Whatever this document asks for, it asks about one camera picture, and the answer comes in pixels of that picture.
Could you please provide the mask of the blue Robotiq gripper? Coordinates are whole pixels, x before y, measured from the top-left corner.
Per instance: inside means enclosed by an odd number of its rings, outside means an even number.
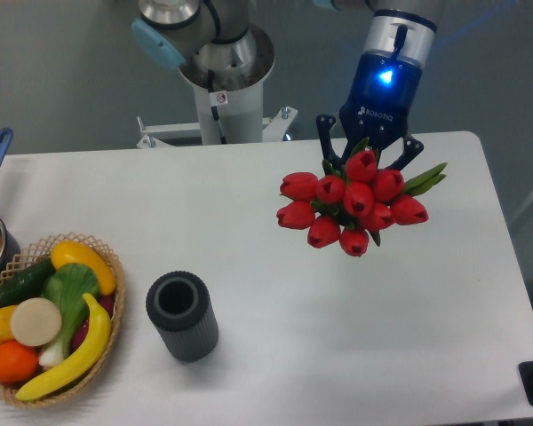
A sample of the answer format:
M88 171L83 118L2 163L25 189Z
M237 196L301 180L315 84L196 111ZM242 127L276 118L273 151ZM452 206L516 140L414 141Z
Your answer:
M370 23L352 87L339 109L348 145L362 139L382 151L403 138L402 154L386 168L403 170L424 151L409 135L408 116L437 30L437 23L416 13L376 13ZM344 168L344 155L332 145L330 131L338 122L319 114L315 124L322 158Z

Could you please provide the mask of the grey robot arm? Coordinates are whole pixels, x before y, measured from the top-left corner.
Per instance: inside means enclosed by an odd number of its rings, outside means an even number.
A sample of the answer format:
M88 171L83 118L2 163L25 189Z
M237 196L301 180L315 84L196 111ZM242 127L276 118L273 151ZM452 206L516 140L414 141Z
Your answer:
M316 120L324 157L342 166L367 139L382 151L402 142L393 168L422 151L408 115L437 32L441 1L370 1L373 17L345 104ZM263 115L263 84L274 66L267 33L249 20L245 1L142 1L131 26L145 53L180 71L195 94L193 130L205 145L282 141L296 117L284 107Z

